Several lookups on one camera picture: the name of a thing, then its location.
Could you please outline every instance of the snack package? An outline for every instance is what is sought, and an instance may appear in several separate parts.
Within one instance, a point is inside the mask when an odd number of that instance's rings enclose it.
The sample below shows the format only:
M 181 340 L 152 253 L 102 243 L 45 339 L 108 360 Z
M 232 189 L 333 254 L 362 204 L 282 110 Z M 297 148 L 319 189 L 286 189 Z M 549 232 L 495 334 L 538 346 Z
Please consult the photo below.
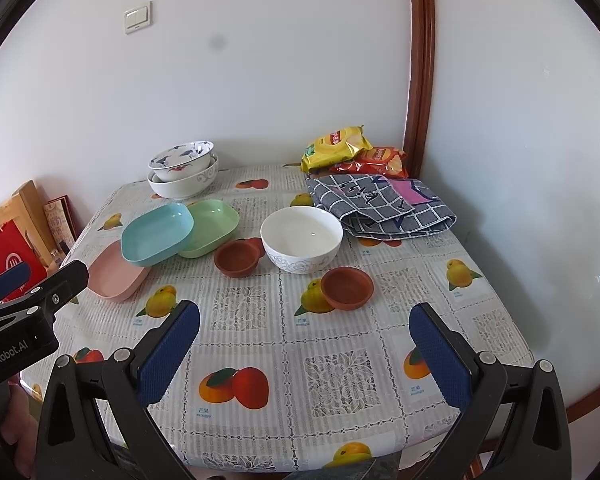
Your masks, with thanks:
M 388 178 L 407 178 L 404 168 L 407 154 L 390 146 L 381 146 L 360 152 L 355 160 L 341 162 L 329 168 L 333 173 L 370 173 Z
M 371 144 L 362 135 L 362 126 L 348 126 L 310 144 L 304 155 L 300 169 L 309 170 L 326 168 L 343 160 L 354 158 L 362 150 L 370 150 Z

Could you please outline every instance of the light switch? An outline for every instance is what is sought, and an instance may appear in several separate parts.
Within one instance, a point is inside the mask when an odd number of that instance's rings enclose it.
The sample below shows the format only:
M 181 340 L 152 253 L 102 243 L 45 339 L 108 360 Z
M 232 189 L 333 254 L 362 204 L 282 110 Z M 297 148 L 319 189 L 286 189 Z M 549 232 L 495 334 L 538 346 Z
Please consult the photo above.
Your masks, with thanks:
M 152 3 L 147 2 L 125 12 L 125 34 L 151 25 Z

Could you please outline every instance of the bowl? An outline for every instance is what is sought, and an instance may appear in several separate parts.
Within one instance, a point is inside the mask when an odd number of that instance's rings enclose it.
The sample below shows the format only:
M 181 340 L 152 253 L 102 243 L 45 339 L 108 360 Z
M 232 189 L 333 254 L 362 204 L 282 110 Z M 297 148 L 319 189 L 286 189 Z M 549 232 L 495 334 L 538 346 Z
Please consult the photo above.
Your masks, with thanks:
M 374 282 L 364 271 L 355 267 L 336 267 L 320 280 L 324 299 L 338 310 L 356 310 L 374 294 Z
M 264 256 L 260 238 L 227 242 L 214 254 L 214 263 L 220 272 L 229 278 L 249 276 Z
M 139 216 L 122 231 L 122 257 L 151 267 L 178 254 L 189 243 L 193 216 L 184 204 L 167 204 Z
M 211 166 L 206 168 L 206 170 L 173 182 L 162 182 L 155 172 L 152 171 L 147 177 L 149 186 L 154 190 L 154 193 L 163 198 L 184 200 L 196 196 L 211 186 L 216 176 L 218 176 L 218 157 L 212 154 L 211 161 Z
M 109 244 L 89 266 L 89 289 L 109 301 L 125 301 L 151 267 L 136 267 L 122 257 L 120 240 Z
M 208 140 L 179 144 L 155 155 L 149 161 L 149 169 L 163 182 L 181 180 L 206 170 L 213 148 Z
M 329 212 L 296 205 L 267 216 L 260 237 L 267 256 L 280 269 L 308 274 L 335 258 L 342 241 L 342 225 Z
M 184 250 L 184 258 L 199 258 L 228 241 L 238 227 L 240 215 L 222 200 L 201 200 L 187 206 L 193 216 L 195 230 Z

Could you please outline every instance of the pink plate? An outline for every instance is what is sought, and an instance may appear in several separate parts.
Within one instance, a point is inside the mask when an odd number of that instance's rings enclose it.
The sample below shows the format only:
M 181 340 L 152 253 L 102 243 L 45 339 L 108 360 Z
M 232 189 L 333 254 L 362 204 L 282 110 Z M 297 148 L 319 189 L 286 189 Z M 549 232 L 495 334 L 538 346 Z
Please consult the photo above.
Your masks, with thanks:
M 125 301 L 151 267 L 136 267 L 122 257 L 120 240 L 110 244 L 89 267 L 89 289 L 109 301 Z

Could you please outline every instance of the yellow chip bag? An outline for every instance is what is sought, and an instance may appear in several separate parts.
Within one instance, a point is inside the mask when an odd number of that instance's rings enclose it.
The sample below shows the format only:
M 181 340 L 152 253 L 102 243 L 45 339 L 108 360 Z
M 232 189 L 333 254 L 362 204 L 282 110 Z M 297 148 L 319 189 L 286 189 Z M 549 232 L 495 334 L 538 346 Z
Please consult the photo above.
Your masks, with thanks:
M 310 144 L 304 155 L 300 169 L 305 173 L 317 168 L 332 166 L 354 158 L 361 150 L 371 150 L 373 146 L 362 134 L 362 126 L 348 126 Z

